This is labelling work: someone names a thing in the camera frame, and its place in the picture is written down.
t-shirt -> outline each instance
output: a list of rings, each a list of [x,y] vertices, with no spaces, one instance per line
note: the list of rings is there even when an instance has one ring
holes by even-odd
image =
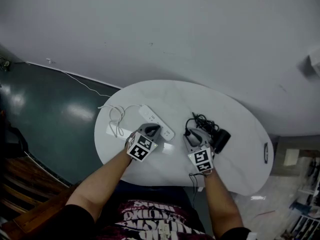
[[[244,227],[226,232],[221,240],[246,240]],[[212,240],[205,234],[197,212],[176,204],[128,199],[109,202],[97,223],[77,205],[65,206],[36,239],[91,240]]]

white cable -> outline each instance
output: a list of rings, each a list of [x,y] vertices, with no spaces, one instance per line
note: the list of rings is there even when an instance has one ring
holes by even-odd
[[[90,91],[93,91],[93,92],[96,92],[97,94],[99,94],[100,96],[106,96],[106,97],[111,97],[109,95],[104,95],[104,94],[100,94],[99,92],[97,92],[96,90],[94,89],[91,89],[89,88],[87,85],[85,85],[83,82],[80,82],[78,79],[74,78],[73,76],[69,75],[67,72],[64,72],[64,71],[61,71],[62,73],[65,73],[66,75],[68,75],[69,77],[71,77],[72,79],[76,80],[77,82],[79,82],[80,84],[82,84],[83,86],[87,87]],[[102,109],[102,108],[105,108],[105,107],[109,107],[110,110],[109,110],[109,127],[113,133],[113,135],[117,138],[118,137],[118,132],[119,132],[119,135],[120,136],[123,136],[124,135],[124,131],[119,127],[119,124],[121,123],[122,119],[125,117],[125,114],[126,114],[126,110],[130,107],[133,107],[133,106],[138,106],[138,107],[142,107],[142,105],[138,105],[138,104],[132,104],[132,105],[129,105],[127,106],[126,108],[123,108],[122,106],[112,106],[112,105],[103,105],[103,106],[99,106],[98,109]],[[117,111],[120,116],[118,119],[115,119],[113,120],[111,118],[111,112],[112,110],[115,110]],[[112,129],[112,125],[111,123],[115,123],[115,131]]]
[[[100,96],[106,96],[106,97],[111,97],[109,95],[104,95],[104,94],[100,94],[99,92],[97,92],[94,89],[89,88],[87,85],[85,85],[83,82],[80,82],[78,79],[74,78],[73,76],[69,75],[67,72],[64,71],[60,71],[62,73],[65,73],[66,75],[68,75],[69,77],[71,77],[72,79],[76,80],[77,82],[79,82],[80,84],[84,85],[85,87],[87,87],[90,91],[96,92],[97,94],[99,94]]]
[[[126,114],[126,110],[130,107],[133,107],[133,106],[137,106],[137,107],[141,107],[142,105],[138,105],[138,104],[132,104],[132,105],[129,105],[127,106],[126,108],[123,108],[122,106],[113,106],[113,105],[103,105],[103,106],[99,106],[98,109],[103,109],[103,108],[110,108],[109,110],[109,127],[113,133],[113,135],[117,138],[118,137],[118,133],[120,136],[123,136],[124,135],[124,131],[119,127],[122,119],[125,117],[125,114]],[[117,119],[112,119],[111,118],[111,112],[112,110],[114,111],[117,111],[119,113],[119,117]],[[112,125],[111,123],[115,123],[115,131],[112,129]]]

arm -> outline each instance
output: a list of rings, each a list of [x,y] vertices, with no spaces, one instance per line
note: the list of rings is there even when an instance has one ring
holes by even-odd
[[[66,205],[77,205],[84,208],[96,222],[131,161],[131,157],[127,155],[126,150],[127,146],[86,178],[75,189]]]
[[[243,227],[239,210],[215,169],[204,182],[215,237],[220,239],[225,232]]]

cable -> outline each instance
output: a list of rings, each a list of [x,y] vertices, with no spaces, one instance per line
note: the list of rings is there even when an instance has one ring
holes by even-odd
[[[109,95],[104,95],[104,94],[100,94],[99,92],[97,92],[94,89],[89,88],[87,85],[85,85],[83,82],[80,82],[78,79],[74,78],[73,76],[69,75],[67,72],[64,71],[60,71],[62,73],[65,73],[66,75],[68,75],[69,77],[71,77],[72,79],[76,80],[77,82],[79,82],[80,84],[82,84],[83,86],[87,87],[90,91],[96,92],[97,94],[99,94],[100,96],[106,96],[106,97],[111,97]]]
[[[189,136],[191,133],[188,129],[188,123],[192,120],[195,121],[196,128],[200,128],[210,135],[211,145],[214,143],[214,137],[219,131],[219,125],[215,124],[214,121],[208,120],[203,114],[195,114],[192,112],[193,118],[189,118],[185,123],[184,135]]]
[[[197,188],[198,188],[198,180],[197,177],[198,175],[202,175],[204,177],[207,177],[207,175],[211,174],[212,170],[210,170],[210,173],[189,173],[189,178],[192,181],[192,190],[193,190],[193,198],[192,198],[192,207],[193,209],[195,208],[195,199],[196,199],[196,195],[197,195]]]
[[[113,133],[113,135],[117,138],[118,137],[118,133],[120,136],[123,136],[124,135],[124,131],[119,127],[119,124],[121,123],[122,119],[125,117],[125,114],[126,114],[126,110],[130,107],[133,107],[133,106],[137,106],[137,107],[141,107],[142,105],[139,105],[139,104],[132,104],[132,105],[129,105],[127,106],[126,108],[123,108],[122,106],[119,106],[119,105],[116,105],[116,106],[113,106],[113,105],[103,105],[103,106],[99,106],[98,109],[103,109],[103,108],[110,108],[109,110],[109,127]],[[119,113],[119,117],[117,119],[112,119],[111,118],[111,112],[115,110]],[[111,123],[115,123],[115,131],[112,129],[112,126],[111,126]]]
[[[60,72],[66,74],[67,76],[69,76],[69,77],[71,77],[72,79],[76,80],[78,83],[80,83],[80,84],[82,84],[83,86],[87,87],[90,91],[96,92],[96,93],[97,93],[98,95],[100,95],[100,96],[106,96],[106,97],[109,97],[109,98],[111,97],[111,96],[109,96],[109,95],[100,94],[98,91],[89,88],[89,87],[88,87],[87,85],[85,85],[83,82],[80,82],[78,79],[76,79],[76,78],[74,78],[73,76],[69,75],[67,72],[64,72],[64,71],[60,71]],[[124,135],[124,131],[119,127],[119,124],[120,124],[120,122],[122,121],[122,119],[125,117],[126,110],[127,110],[128,108],[130,108],[130,107],[133,107],[133,106],[141,107],[142,105],[132,104],[132,105],[127,106],[126,108],[123,108],[122,106],[112,106],[112,105],[103,105],[103,106],[99,106],[99,107],[98,107],[98,109],[102,109],[102,108],[105,108],[105,107],[111,108],[111,109],[109,110],[109,119],[110,119],[110,121],[109,121],[109,127],[110,127],[113,135],[114,135],[116,138],[118,137],[118,132],[119,132],[119,135],[120,135],[120,136],[123,136],[123,135]],[[117,111],[117,112],[120,114],[120,116],[119,116],[118,119],[113,120],[113,119],[111,118],[111,112],[112,112],[112,110],[115,110],[115,111]],[[112,129],[111,123],[115,123],[115,131]]]

electrical outlet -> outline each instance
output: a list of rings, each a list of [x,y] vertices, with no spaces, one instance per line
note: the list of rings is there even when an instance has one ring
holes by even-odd
[[[52,59],[50,58],[46,58],[46,60],[48,61],[49,64],[56,64],[56,62],[54,62]]]
[[[139,113],[148,123],[154,123],[161,126],[160,135],[166,141],[171,141],[174,138],[174,131],[171,130],[147,105],[143,104],[139,109]]]

